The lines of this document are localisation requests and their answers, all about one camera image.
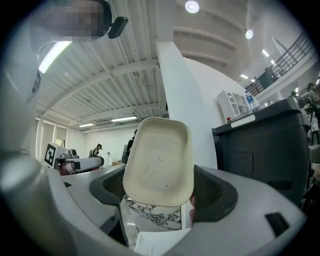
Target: balcony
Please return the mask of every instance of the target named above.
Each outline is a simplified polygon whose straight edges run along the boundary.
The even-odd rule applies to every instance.
[[[253,96],[261,93],[294,68],[312,49],[313,44],[307,34],[301,33],[290,48],[246,89]]]

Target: railing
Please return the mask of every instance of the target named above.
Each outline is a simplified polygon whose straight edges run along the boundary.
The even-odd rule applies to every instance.
[[[291,70],[310,52],[312,48],[312,42],[309,40],[308,36],[302,32],[290,48],[275,62],[275,64],[267,67],[265,72],[246,89],[253,96],[259,94]]]

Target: paper tray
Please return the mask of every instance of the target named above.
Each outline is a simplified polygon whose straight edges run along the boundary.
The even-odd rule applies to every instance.
[[[194,190],[189,128],[170,119],[145,119],[131,148],[123,188],[138,203],[164,207],[184,204]]]

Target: gray surface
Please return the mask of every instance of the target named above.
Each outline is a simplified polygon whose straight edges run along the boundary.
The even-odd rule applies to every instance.
[[[205,167],[203,169],[231,183],[237,189],[238,203],[230,214],[218,222],[195,223],[191,232],[168,255],[174,255],[174,253],[176,253],[175,255],[178,253],[190,256],[234,256],[250,253],[258,255],[261,250],[264,255],[274,255],[294,237],[305,221],[303,213],[270,186],[224,171]],[[67,193],[59,174],[57,172],[51,173],[50,183],[54,199],[61,215],[70,226],[69,229],[79,255],[89,253],[102,255],[106,252],[108,255],[133,255],[131,251],[126,250],[124,246],[110,239],[93,224],[93,222],[97,223],[97,220],[103,222],[106,219],[102,219],[102,216],[108,214],[108,207],[100,208],[94,206],[90,208],[91,203],[88,204],[85,201],[86,199],[91,201],[91,195],[81,192],[81,190],[89,191],[91,180],[110,171],[112,169],[63,177],[65,181],[73,183],[72,186],[76,185],[70,194]],[[77,198],[77,204],[71,196]],[[290,228],[277,239],[275,239],[273,231],[265,218],[265,214],[275,212],[281,213],[290,225]]]
[[[51,193],[58,208],[60,217],[64,220],[66,227],[71,232],[73,242],[78,256],[134,256],[137,255],[130,251],[125,246],[116,242],[102,230],[82,211],[71,194],[68,192],[62,177],[59,173],[51,168],[47,169]],[[99,176],[99,173],[94,175],[82,176],[82,179],[94,179]],[[113,211],[115,206],[108,206],[106,209]]]
[[[63,176],[64,182],[70,183],[67,190],[76,204],[82,209],[84,214],[98,227],[101,227],[106,220],[114,214],[110,211],[110,206],[100,203],[89,191],[91,181],[110,173],[122,165],[115,165],[109,168],[93,170],[84,173]]]
[[[282,240],[285,245],[292,239],[297,227],[305,221],[304,214],[272,187],[225,171],[202,167],[204,170],[231,183],[238,192],[235,208],[218,222],[195,223],[185,238],[171,251],[183,255],[246,255],[270,242]],[[290,227],[277,240],[265,214],[281,213]]]

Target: white shelf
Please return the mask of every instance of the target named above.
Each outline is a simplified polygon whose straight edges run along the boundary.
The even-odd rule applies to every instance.
[[[227,118],[232,120],[238,115],[249,111],[245,91],[243,91],[243,95],[240,95],[223,90],[219,93],[217,99],[221,106],[225,123],[227,123]]]

